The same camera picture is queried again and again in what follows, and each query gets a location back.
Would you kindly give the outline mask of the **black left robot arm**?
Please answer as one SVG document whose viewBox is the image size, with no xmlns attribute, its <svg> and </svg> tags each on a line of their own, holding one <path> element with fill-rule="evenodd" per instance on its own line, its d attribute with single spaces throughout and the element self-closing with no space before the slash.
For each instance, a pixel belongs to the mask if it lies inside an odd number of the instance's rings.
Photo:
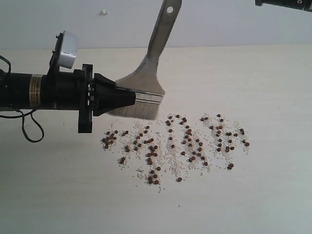
<svg viewBox="0 0 312 234">
<path fill-rule="evenodd" d="M 92 132 L 92 118 L 119 107 L 131 106 L 136 95 L 118 89 L 115 82 L 93 73 L 91 64 L 71 72 L 46 75 L 2 73 L 2 108 L 78 111 L 78 132 Z"/>
</svg>

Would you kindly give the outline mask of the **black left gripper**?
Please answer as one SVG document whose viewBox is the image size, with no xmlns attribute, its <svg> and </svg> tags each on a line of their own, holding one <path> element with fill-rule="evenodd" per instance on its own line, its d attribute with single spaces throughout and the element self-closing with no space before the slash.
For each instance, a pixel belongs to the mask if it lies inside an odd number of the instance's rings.
<svg viewBox="0 0 312 234">
<path fill-rule="evenodd" d="M 98 117 L 111 110 L 134 105 L 136 94 L 116 88 L 116 83 L 100 73 L 94 73 L 94 105 L 92 111 L 91 81 L 93 66 L 61 72 L 58 66 L 49 69 L 45 77 L 45 108 L 78 111 L 78 132 L 92 132 L 92 114 Z"/>
</svg>

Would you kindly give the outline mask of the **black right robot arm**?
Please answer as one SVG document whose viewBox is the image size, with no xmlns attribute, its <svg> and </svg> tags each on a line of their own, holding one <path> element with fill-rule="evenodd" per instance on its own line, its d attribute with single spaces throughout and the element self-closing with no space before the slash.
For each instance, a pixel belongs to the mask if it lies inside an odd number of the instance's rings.
<svg viewBox="0 0 312 234">
<path fill-rule="evenodd" d="M 312 0 L 255 0 L 256 6 L 262 6 L 264 4 L 287 7 L 306 12 L 312 11 Z"/>
</svg>

